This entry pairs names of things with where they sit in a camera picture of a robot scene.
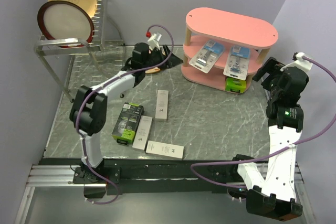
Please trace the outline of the blue razor blister pack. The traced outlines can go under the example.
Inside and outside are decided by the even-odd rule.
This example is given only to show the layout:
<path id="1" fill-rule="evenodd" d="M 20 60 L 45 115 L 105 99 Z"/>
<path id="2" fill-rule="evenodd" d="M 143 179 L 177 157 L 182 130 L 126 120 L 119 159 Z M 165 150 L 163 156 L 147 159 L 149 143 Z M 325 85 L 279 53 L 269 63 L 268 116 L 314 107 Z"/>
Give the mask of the blue razor blister pack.
<path id="1" fill-rule="evenodd" d="M 188 64 L 203 73 L 209 73 L 224 51 L 225 46 L 223 44 L 208 40 Z"/>
<path id="2" fill-rule="evenodd" d="M 245 80 L 249 65 L 250 49 L 238 45 L 230 48 L 223 75 L 238 80 Z"/>

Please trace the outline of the white razor box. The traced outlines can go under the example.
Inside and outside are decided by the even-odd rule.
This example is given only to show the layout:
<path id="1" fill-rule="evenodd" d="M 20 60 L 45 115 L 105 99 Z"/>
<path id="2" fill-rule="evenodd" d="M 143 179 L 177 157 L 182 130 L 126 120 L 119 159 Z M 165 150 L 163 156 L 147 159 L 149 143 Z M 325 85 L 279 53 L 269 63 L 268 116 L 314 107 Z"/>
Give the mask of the white razor box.
<path id="1" fill-rule="evenodd" d="M 184 147 L 179 145 L 148 141 L 145 152 L 170 158 L 182 159 Z"/>
<path id="2" fill-rule="evenodd" d="M 155 119 L 157 121 L 167 121 L 169 92 L 167 90 L 157 91 Z"/>

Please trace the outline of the black green razor box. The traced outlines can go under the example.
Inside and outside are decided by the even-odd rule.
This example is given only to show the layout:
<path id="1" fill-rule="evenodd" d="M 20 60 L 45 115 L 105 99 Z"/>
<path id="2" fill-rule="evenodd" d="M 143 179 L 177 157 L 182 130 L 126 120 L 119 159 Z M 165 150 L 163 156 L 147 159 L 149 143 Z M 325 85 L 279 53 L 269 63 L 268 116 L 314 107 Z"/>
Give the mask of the black green razor box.
<path id="1" fill-rule="evenodd" d="M 141 116 L 144 113 L 142 105 L 125 102 L 112 131 L 112 137 L 118 144 L 132 144 L 137 132 Z"/>
<path id="2" fill-rule="evenodd" d="M 244 93 L 246 90 L 246 81 L 239 80 L 232 77 L 225 79 L 225 91 L 232 93 Z"/>

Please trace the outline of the pink three-tier shelf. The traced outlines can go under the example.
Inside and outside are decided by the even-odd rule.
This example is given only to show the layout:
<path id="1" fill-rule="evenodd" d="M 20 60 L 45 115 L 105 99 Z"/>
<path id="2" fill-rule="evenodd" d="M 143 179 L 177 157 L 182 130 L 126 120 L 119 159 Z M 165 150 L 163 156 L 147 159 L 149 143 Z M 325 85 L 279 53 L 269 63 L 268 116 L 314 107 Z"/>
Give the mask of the pink three-tier shelf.
<path id="1" fill-rule="evenodd" d="M 209 73 L 203 73 L 189 61 L 209 40 L 224 45 L 225 50 Z M 245 79 L 245 89 L 248 89 L 253 75 L 277 40 L 276 28 L 265 20 L 208 7 L 195 8 L 186 15 L 182 76 L 190 82 L 232 92 L 232 88 L 226 87 L 229 82 L 223 71 L 231 46 L 243 46 L 250 49 Z"/>

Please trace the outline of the white razor box slanted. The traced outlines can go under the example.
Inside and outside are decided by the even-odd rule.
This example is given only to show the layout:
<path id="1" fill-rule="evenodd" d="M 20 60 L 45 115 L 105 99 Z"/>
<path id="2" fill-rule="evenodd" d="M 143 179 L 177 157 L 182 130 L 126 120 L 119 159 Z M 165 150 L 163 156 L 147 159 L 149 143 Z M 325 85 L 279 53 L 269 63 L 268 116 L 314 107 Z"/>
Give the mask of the white razor box slanted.
<path id="1" fill-rule="evenodd" d="M 145 151 L 149 139 L 152 121 L 153 118 L 150 116 L 141 116 L 140 123 L 132 144 L 133 148 Z"/>

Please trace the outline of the white razor box bottom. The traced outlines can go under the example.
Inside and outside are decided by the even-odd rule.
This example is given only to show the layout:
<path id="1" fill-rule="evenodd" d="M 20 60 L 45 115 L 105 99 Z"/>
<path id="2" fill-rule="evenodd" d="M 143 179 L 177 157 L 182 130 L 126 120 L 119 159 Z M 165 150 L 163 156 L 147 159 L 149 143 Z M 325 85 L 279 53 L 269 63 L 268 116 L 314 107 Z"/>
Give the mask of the white razor box bottom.
<path id="1" fill-rule="evenodd" d="M 182 159 L 184 147 L 179 145 L 148 141 L 145 152 L 170 158 Z"/>

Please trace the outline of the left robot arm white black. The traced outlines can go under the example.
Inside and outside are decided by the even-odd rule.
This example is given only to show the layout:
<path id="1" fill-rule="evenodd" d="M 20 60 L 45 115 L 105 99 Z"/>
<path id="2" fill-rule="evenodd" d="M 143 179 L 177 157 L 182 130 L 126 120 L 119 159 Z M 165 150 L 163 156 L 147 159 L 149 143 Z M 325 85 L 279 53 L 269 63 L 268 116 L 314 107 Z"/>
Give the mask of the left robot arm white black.
<path id="1" fill-rule="evenodd" d="M 96 86 L 81 86 L 70 111 L 82 144 L 82 162 L 88 166 L 85 176 L 93 183 L 104 177 L 100 148 L 100 132 L 107 119 L 109 101 L 136 87 L 145 77 L 145 72 L 154 68 L 170 69 L 183 63 L 167 45 L 153 42 L 137 43 L 132 55 L 121 70 L 112 78 Z"/>

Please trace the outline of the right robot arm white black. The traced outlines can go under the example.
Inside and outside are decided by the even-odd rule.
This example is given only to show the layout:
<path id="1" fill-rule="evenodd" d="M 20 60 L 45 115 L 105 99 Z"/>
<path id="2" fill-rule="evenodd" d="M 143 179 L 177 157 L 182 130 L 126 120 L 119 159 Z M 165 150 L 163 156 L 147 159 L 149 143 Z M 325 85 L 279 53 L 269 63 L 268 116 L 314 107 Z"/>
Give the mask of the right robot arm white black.
<path id="1" fill-rule="evenodd" d="M 303 109 L 298 104 L 301 92 L 308 84 L 312 64 L 302 56 L 284 65 L 269 58 L 254 75 L 269 91 L 266 116 L 270 137 L 270 158 L 263 176 L 255 162 L 237 163 L 230 170 L 231 178 L 247 187 L 246 209 L 254 215 L 279 221 L 300 217 L 303 207 L 297 203 L 295 192 L 295 165 L 297 141 L 303 129 Z"/>

